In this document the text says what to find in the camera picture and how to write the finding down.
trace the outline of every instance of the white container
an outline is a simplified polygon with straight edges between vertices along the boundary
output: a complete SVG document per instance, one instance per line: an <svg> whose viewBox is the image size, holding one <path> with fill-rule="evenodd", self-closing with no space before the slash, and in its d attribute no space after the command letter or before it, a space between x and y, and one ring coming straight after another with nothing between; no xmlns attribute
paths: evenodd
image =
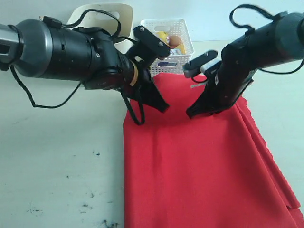
<svg viewBox="0 0 304 228"><path fill-rule="evenodd" d="M188 28L183 19L146 19L140 22L150 32L156 34L159 31L167 32L170 36L179 36L185 47L185 55L174 55L164 60L156 60L151 65L151 75L155 76L160 72L183 74L182 67L191 60L194 48L189 36Z"/></svg>
<svg viewBox="0 0 304 228"><path fill-rule="evenodd" d="M99 9L113 14L118 18L122 25L122 30L119 35L129 38L133 37L133 8L130 5L122 3L94 3L83 5L74 10L68 20L68 24L76 22L80 15L88 9ZM84 28L100 27L113 34L117 29L117 21L102 13L89 12L78 26ZM116 49L123 54L125 54L132 45L132 42L128 40L115 43Z"/></svg>

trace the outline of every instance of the red cloth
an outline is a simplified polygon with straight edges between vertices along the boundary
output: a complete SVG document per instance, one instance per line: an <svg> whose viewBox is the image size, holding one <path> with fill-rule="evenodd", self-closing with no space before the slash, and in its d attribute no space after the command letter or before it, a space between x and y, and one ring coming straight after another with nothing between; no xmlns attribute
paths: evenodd
<svg viewBox="0 0 304 228"><path fill-rule="evenodd" d="M190 89L182 75L154 79L170 109L145 107L145 125L129 113L123 125L126 228L304 228L244 98L190 120L185 111L204 87Z"/></svg>

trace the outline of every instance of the table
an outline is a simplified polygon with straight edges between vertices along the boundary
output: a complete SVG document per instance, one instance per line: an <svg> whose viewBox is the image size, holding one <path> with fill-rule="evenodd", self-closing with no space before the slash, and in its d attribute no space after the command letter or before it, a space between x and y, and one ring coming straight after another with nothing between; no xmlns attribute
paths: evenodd
<svg viewBox="0 0 304 228"><path fill-rule="evenodd" d="M228 41L194 42L195 56ZM299 63L275 67L294 69ZM304 204L304 81L258 72L244 97L274 158ZM64 107L33 109L0 74L0 228L124 227L122 123L115 91L80 89ZM57 105L75 82L24 78L37 103Z"/></svg>

